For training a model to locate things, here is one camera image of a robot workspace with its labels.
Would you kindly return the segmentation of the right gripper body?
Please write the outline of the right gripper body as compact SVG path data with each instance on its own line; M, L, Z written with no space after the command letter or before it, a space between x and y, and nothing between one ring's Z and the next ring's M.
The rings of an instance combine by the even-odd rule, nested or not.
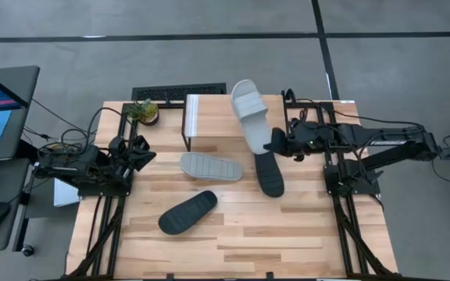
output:
M324 153L330 140L330 128L323 124L292 119L287 134L287 153L302 161L306 155Z

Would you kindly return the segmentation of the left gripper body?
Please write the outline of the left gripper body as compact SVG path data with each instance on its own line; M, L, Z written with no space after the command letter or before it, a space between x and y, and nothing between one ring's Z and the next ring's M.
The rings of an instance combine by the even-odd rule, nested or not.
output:
M109 143L110 167L114 176L130 176L133 167L129 161L130 151L122 137L114 137Z

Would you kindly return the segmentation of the black slide sandal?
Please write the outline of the black slide sandal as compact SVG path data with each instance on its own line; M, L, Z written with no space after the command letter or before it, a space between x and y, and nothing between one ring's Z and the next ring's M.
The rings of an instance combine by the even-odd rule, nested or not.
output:
M254 155L255 171L262 192L269 197L284 194L284 180L273 152Z
M205 190L164 212L158 221L159 228L169 235L178 235L194 226L217 205L216 195Z

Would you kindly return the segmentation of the grey slide sandal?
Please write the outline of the grey slide sandal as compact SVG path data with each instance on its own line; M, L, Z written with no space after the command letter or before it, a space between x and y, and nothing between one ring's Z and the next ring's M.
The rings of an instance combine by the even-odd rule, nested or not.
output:
M267 153L264 146L271 142L271 129L266 120L268 108L252 80L236 83L231 92L231 106L252 153Z
M188 176L200 180L238 181L243 177L241 164L196 152L183 153L180 167Z

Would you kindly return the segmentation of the wooden shelf black legs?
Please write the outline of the wooden shelf black legs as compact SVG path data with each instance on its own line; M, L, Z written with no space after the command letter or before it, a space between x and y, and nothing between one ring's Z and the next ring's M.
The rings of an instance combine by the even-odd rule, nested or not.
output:
M285 128L283 98L280 95L263 95L268 112L266 120L270 129ZM230 94L189 94L185 102L182 135L192 151L205 146L218 152L246 152L248 147L241 124L231 106Z

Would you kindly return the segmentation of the potted succulent plant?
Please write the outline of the potted succulent plant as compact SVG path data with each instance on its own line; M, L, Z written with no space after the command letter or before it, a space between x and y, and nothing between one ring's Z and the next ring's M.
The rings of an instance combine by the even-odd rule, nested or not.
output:
M154 126L159 121L159 107L149 98L129 104L127 114L133 121L145 126Z

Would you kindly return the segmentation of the black keyboard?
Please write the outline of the black keyboard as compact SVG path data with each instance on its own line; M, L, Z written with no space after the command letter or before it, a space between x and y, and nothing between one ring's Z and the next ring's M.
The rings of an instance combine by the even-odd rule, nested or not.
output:
M227 85L218 84L184 84L156 87L134 87L132 101L183 101L188 94L226 94Z

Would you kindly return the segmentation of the white box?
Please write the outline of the white box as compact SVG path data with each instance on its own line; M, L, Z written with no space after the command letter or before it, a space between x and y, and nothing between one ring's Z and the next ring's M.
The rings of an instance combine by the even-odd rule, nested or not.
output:
M76 204L80 201L78 189L59 179L54 179L53 205L62 207Z

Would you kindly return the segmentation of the grey desk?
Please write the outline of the grey desk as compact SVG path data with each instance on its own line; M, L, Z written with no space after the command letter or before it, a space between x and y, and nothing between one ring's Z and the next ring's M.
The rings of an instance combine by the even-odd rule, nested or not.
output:
M0 202L9 202L9 213L0 225L0 251L9 245L16 219L20 195L27 178L30 163L27 159L0 161Z

